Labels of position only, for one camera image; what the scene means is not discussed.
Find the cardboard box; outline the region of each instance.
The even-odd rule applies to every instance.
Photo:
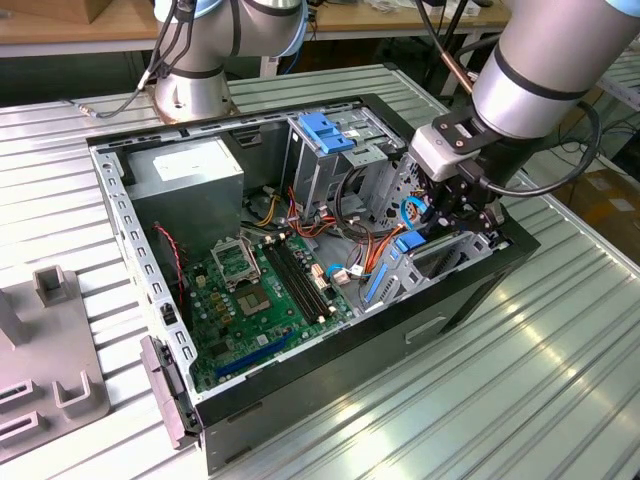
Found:
[[[111,0],[0,0],[0,9],[74,23],[91,23]]]
[[[621,175],[608,169],[587,173],[554,195],[640,264],[640,192]]]

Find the sticker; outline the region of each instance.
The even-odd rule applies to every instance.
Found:
[[[604,178],[587,178],[589,183],[596,187],[596,190],[604,192],[605,190],[611,190],[611,185]]]
[[[633,208],[633,205],[631,205],[629,202],[627,202],[624,198],[610,198],[609,201],[620,212],[633,212],[633,211],[635,211],[635,208]]]
[[[347,138],[354,138],[354,137],[360,136],[357,130],[347,130],[346,132],[342,132],[342,135],[344,135]]]
[[[217,140],[189,150],[158,155],[153,165],[163,182],[191,175],[224,178],[242,172],[237,162]]]

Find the black cable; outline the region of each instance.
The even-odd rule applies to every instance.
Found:
[[[149,80],[154,78],[155,70],[157,69],[157,66],[155,68],[153,68],[153,65],[154,65],[154,63],[156,63],[156,58],[157,58],[157,56],[158,56],[158,54],[160,52],[160,45],[164,41],[164,37],[167,34],[167,30],[169,29],[169,25],[171,24],[171,19],[173,18],[174,14],[175,14],[176,8],[178,8],[178,0],[172,0],[171,1],[171,6],[169,7],[169,13],[167,14],[167,18],[165,19],[164,24],[162,25],[162,28],[160,29],[160,33],[158,34],[158,38],[156,39],[156,43],[153,46],[153,50],[151,51],[151,58],[149,60],[149,67],[147,68],[147,70],[142,75],[142,78],[140,79],[140,82],[138,82],[138,85],[136,86],[136,89],[131,93],[129,98],[127,98],[124,101],[124,103],[122,105],[120,105],[116,110],[114,110],[112,112],[96,112],[92,108],[90,108],[90,107],[88,107],[86,105],[82,105],[80,103],[74,102],[73,100],[64,100],[64,101],[69,103],[70,105],[73,105],[74,107],[76,107],[84,115],[87,115],[89,117],[94,117],[94,118],[100,118],[100,119],[103,119],[103,120],[104,119],[108,119],[108,118],[113,118],[116,115],[119,115],[120,113],[122,113],[129,105],[131,105],[133,103],[133,101],[138,97],[140,92],[142,92],[142,89],[144,88],[145,84]],[[174,38],[172,39],[172,43],[174,43],[174,40],[177,41],[177,37],[178,37],[178,35],[174,36]]]
[[[455,33],[456,28],[458,28],[458,24],[460,23],[460,19],[462,18],[464,9],[467,8],[467,3],[469,3],[469,0],[460,0],[456,11],[453,13],[453,17],[451,17],[451,22],[449,23],[449,27],[444,34],[443,40],[444,49],[446,51],[449,51],[449,49],[451,48],[451,43],[453,42],[453,34]]]
[[[458,82],[460,82],[460,84],[467,91],[467,93],[471,93],[471,90],[473,89],[473,84],[471,83],[471,80],[469,80],[469,77],[467,77],[467,74],[464,71],[464,69],[460,67],[458,62],[456,62],[453,59],[453,57],[451,57],[449,52],[447,52],[446,48],[444,48],[440,43],[440,39],[438,38],[438,35],[436,34],[435,29],[433,28],[433,24],[431,23],[431,20],[429,20],[429,15],[427,15],[424,5],[422,4],[422,0],[415,0],[415,2],[416,2],[416,7],[418,8],[418,12],[420,12],[420,17],[422,18],[422,22],[424,23],[424,26],[427,29],[427,32],[429,32],[429,35],[431,35],[431,39],[433,40],[434,45],[440,52],[440,58],[442,59],[444,64],[447,66],[447,68],[451,71],[451,73],[455,75],[455,77],[458,79]],[[461,0],[460,4],[462,3],[465,3],[466,5],[466,0]]]
[[[438,22],[438,31],[436,32],[436,34],[438,35],[438,38],[440,38],[440,31],[442,30],[442,22],[444,21],[444,11],[446,10],[446,8],[447,8],[447,0],[445,0],[444,5],[442,6],[442,11],[440,12],[440,21]],[[435,69],[437,62],[438,62],[438,54],[436,52],[436,46],[435,44],[433,44],[430,46],[429,59],[427,62],[427,66],[426,66],[427,68],[425,70],[423,78],[426,79],[427,75],[429,75],[429,73],[432,72],[433,69]]]
[[[431,23],[431,20],[429,20],[429,15],[427,15],[427,11],[424,8],[422,0],[416,0],[416,7],[418,8],[418,12],[420,13],[420,17],[422,18],[422,23],[424,23],[424,26],[426,27],[427,32],[429,32],[429,35],[431,36],[431,40],[433,40],[434,46],[438,49],[441,55],[444,55],[446,53],[445,49],[440,43],[440,40],[438,39],[438,34],[433,28],[433,24]]]
[[[460,63],[460,57],[462,55],[464,55],[465,53],[473,52],[474,50],[479,50],[481,48],[495,45],[496,43],[498,43],[498,40],[500,40],[500,35],[500,33],[496,33],[495,35],[483,38],[481,40],[478,40],[477,42],[470,43],[466,47],[460,48],[456,53],[454,53],[453,59],[456,62]]]
[[[169,68],[167,70],[167,72],[165,72],[165,75],[169,75],[171,73],[171,70],[173,70],[173,67],[176,66],[176,63],[178,63],[182,57],[184,57],[187,52],[189,51],[189,49],[191,48],[191,36],[193,34],[193,23],[195,21],[195,10],[191,12],[191,14],[189,15],[189,20],[188,20],[188,25],[187,25],[187,39],[185,41],[184,44],[184,48],[182,49],[182,51],[176,55],[176,57],[173,59],[173,61],[171,62],[171,64],[169,65]]]
[[[172,0],[171,6],[169,7],[169,14],[165,19],[165,22],[162,24],[162,28],[160,29],[160,33],[158,34],[158,39],[156,40],[156,43],[153,46],[153,50],[151,51],[151,58],[149,59],[149,65],[153,65],[155,63],[156,58],[160,53],[160,45],[164,41],[164,37],[167,35],[167,30],[169,30],[169,25],[171,25],[171,18],[175,14],[177,7],[178,7],[178,0]]]
[[[593,133],[591,135],[591,140],[587,150],[583,153],[582,158],[580,159],[580,162],[578,163],[576,168],[574,168],[571,172],[569,172],[557,182],[551,183],[544,187],[534,188],[530,190],[512,190],[509,188],[504,188],[500,185],[491,183],[491,181],[486,177],[482,177],[480,179],[480,185],[487,190],[499,195],[517,198],[531,198],[550,193],[557,188],[560,188],[578,178],[589,167],[589,165],[591,165],[591,162],[593,162],[593,160],[598,155],[600,141],[602,140],[602,123],[600,122],[598,112],[596,112],[595,108],[593,108],[591,105],[583,101],[578,103],[578,107],[583,112],[585,112],[585,114],[589,118]]]

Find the aluminum table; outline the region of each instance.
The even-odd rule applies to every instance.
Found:
[[[443,111],[383,66],[232,82],[231,91],[245,112],[365,92],[416,127]],[[111,110],[125,97],[89,103]],[[1,465],[2,479],[204,476],[203,452],[171,449],[140,362],[145,321],[84,145],[159,123],[144,96],[109,121],[63,103],[0,110],[0,288],[54,263],[78,272],[113,405]],[[506,203],[542,246],[472,319],[217,477],[632,478],[639,269],[553,199]]]

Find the wooden table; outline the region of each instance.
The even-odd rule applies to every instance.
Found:
[[[113,0],[90,25],[12,12],[0,18],[0,57],[151,50],[157,34],[149,0]]]
[[[511,14],[496,1],[492,7],[482,8],[477,17],[462,17],[456,33],[469,34],[478,30],[501,31]],[[440,15],[431,15],[434,25],[440,21]],[[451,23],[444,17],[443,30]],[[318,8],[318,29],[313,35],[309,28],[307,39],[313,36],[317,40],[345,40],[355,38],[407,37],[425,35],[418,10],[401,8],[397,12],[382,13],[366,3],[356,5],[324,4]]]
[[[499,32],[510,18],[509,10],[496,1],[477,17],[462,17],[457,34],[466,35],[465,44],[484,33]],[[431,17],[434,23],[440,16]],[[446,17],[443,30],[449,26]],[[157,35],[156,20],[149,0],[113,0],[90,25],[13,13],[0,19],[0,58],[72,53],[150,50]],[[318,9],[317,29],[310,26],[305,39],[347,40],[358,38],[412,37],[425,35],[424,26],[413,8],[382,13],[365,3],[324,4]],[[263,58],[260,75],[274,76],[278,59]],[[443,93],[455,87],[450,79]]]

